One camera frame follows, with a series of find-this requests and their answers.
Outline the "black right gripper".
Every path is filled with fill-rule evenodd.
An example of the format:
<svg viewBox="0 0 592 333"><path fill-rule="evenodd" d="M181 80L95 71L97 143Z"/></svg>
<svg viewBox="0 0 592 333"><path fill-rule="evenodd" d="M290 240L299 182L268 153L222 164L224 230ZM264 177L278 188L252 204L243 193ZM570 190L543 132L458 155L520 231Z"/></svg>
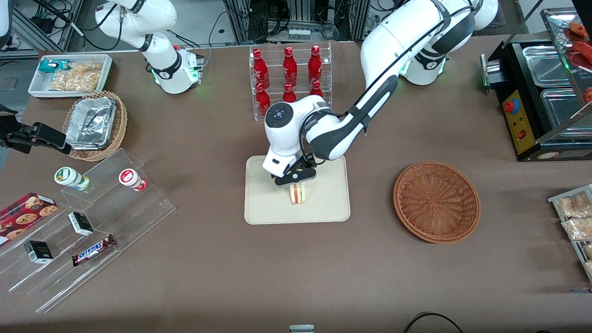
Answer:
<svg viewBox="0 0 592 333"><path fill-rule="evenodd" d="M0 106L0 143L1 147L13 150L31 150L33 145L70 154L72 147L66 142L66 135L44 123L27 126L20 123L18 112L3 105Z"/></svg>

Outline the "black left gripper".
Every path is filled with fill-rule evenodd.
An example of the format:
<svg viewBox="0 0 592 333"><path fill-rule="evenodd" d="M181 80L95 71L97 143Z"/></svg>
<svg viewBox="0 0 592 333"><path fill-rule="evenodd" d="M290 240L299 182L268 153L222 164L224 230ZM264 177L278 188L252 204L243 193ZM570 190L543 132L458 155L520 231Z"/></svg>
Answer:
<svg viewBox="0 0 592 333"><path fill-rule="evenodd" d="M315 179L316 175L316 169L307 162L296 162L283 177L276 177L276 186L294 189L296 184L302 183L302 187L308 187L310 180Z"/></svg>

